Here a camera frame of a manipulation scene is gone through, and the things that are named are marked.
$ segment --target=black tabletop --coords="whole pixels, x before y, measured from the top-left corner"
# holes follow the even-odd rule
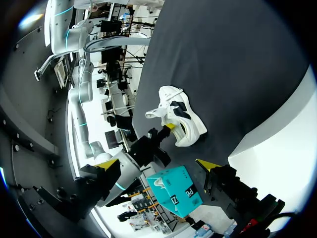
[[[138,136],[160,129],[145,112],[159,104],[159,88],[183,88],[205,123],[204,140],[186,148],[175,138],[161,148],[168,167],[185,165],[205,204],[205,172],[195,163],[216,164],[246,133],[279,109],[301,82],[308,60],[286,23],[262,0],[166,0],[142,70],[133,125]]]

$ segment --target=white wall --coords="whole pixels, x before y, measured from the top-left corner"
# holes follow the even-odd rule
[[[317,162],[317,92],[281,131],[231,158],[237,176],[258,189],[258,199],[272,194],[286,204],[282,212],[300,211],[315,181]],[[281,229],[288,219],[269,227]]]

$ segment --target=white sneaker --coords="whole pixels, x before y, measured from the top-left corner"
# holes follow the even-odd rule
[[[163,86],[159,89],[160,104],[157,109],[145,113],[146,118],[161,118],[162,126],[172,123],[175,145],[186,147],[194,144],[200,135],[207,132],[202,120],[193,112],[183,89]]]

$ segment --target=black cable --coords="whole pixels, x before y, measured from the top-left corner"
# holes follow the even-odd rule
[[[61,110],[61,108],[57,109],[56,111],[49,109],[49,112],[57,113],[59,110]]]
[[[13,147],[14,147],[14,142],[13,140],[11,141],[11,166],[12,166],[12,174],[13,174],[13,180],[16,186],[18,186],[18,183],[16,181],[16,176],[15,176],[15,170],[14,170],[14,160],[13,160]]]
[[[61,110],[61,108],[57,109],[56,111],[49,109],[48,110],[48,115],[46,116],[46,118],[49,119],[50,112],[57,113],[59,110]]]
[[[143,64],[143,62],[138,58],[136,57],[134,54],[132,54],[131,52],[129,52],[127,49],[124,49],[126,52],[128,52],[130,55],[132,55],[140,64]]]
[[[147,28],[147,27],[131,27],[131,29],[146,29],[146,30],[153,30],[153,28]]]
[[[159,17],[159,16],[139,16],[139,17],[133,17],[133,18],[129,17],[127,19],[148,18],[148,17]]]

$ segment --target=teal box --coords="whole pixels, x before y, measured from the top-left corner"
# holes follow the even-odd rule
[[[181,218],[203,203],[185,166],[160,171],[147,181],[158,203]]]

